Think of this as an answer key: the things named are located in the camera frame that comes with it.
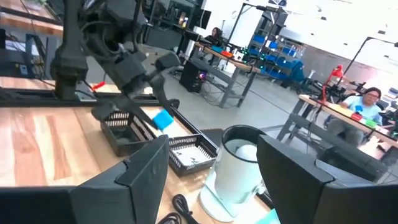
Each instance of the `black monitor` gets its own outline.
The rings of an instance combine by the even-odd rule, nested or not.
[[[192,23],[202,29],[207,29],[211,12],[204,9],[196,9],[192,16]]]

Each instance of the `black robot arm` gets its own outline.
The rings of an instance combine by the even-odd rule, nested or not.
[[[137,34],[147,25],[139,7],[141,0],[64,0],[64,4],[63,43],[57,49],[51,69],[56,96],[62,100],[76,98],[76,83],[86,78],[87,54],[95,58],[122,93],[94,108],[93,116],[104,120],[113,111],[121,110],[134,113],[158,129],[132,99],[149,85],[160,104],[173,115],[161,72],[180,65],[180,60],[174,53],[164,55],[155,62],[156,70],[147,74],[142,64],[146,55],[137,44]],[[125,49],[126,42],[132,42],[134,48]]]

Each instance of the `wooden desk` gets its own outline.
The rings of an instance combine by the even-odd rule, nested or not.
[[[212,54],[212,55],[214,55],[214,56],[216,56],[216,57],[218,57],[220,59],[227,60],[228,63],[232,63],[233,65],[235,65],[236,67],[240,68],[241,70],[250,71],[250,69],[251,69],[250,65],[245,65],[245,64],[243,64],[241,62],[237,62],[237,61],[231,60],[228,57],[225,57],[224,55],[222,55],[222,54],[220,54],[218,52],[215,52],[211,48],[205,47],[201,43],[195,42],[195,46],[203,49],[203,51],[206,52],[206,53]],[[261,73],[261,70],[259,68],[253,68],[253,72]]]
[[[310,99],[310,96],[308,96],[308,95],[300,95],[300,96],[298,96],[298,98],[305,101],[306,103],[308,103],[310,105],[316,106],[317,108],[321,107],[321,104]],[[327,103],[326,105],[322,106],[322,110],[331,114],[332,116],[334,116],[338,119],[341,119],[341,120],[347,122],[348,124],[353,125],[354,127],[358,128],[360,130],[363,130],[364,132],[370,133],[372,131],[372,129],[367,127],[366,125],[351,119],[351,115],[354,113],[354,111],[351,111],[347,108],[342,108],[340,105],[336,105],[333,103]],[[388,130],[386,130],[380,126],[376,126],[375,130],[376,131],[373,132],[373,136],[375,136],[385,142],[388,142],[392,146],[398,147],[398,142],[387,136]]]
[[[32,80],[0,78],[9,88],[51,88]],[[1,186],[78,185],[118,163],[91,108],[0,108]],[[151,114],[159,108],[144,108]],[[177,122],[174,136],[189,135]],[[171,199],[183,194],[199,223],[219,223],[201,208],[198,194],[208,170],[179,178],[169,168],[158,221],[172,212]],[[269,209],[250,201],[235,223],[255,223]]]
[[[23,1],[25,2],[28,11],[26,11],[20,0],[0,0],[0,6],[21,12],[29,12],[34,15],[53,19],[51,13],[49,13],[44,6],[38,6],[36,4],[26,2],[25,0]],[[62,37],[63,34],[62,26],[56,26],[53,24],[48,24],[46,22],[40,22],[40,21],[31,21],[28,18],[14,16],[5,13],[2,13],[0,16],[0,26],[5,28],[12,27],[12,28],[28,30],[29,33],[31,34],[33,34],[34,31],[37,32],[38,34],[56,35],[59,37]]]

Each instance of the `computer tower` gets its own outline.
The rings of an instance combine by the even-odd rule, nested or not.
[[[201,85],[206,80],[207,71],[199,68],[191,61],[187,61],[182,70],[180,84],[184,86],[188,92],[199,93]]]

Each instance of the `black wire basket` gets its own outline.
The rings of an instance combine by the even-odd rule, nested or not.
[[[169,140],[169,165],[179,176],[210,168],[217,157],[217,147],[202,134]]]
[[[131,113],[115,111],[101,122],[101,130],[117,156],[130,156],[156,135],[148,126]]]

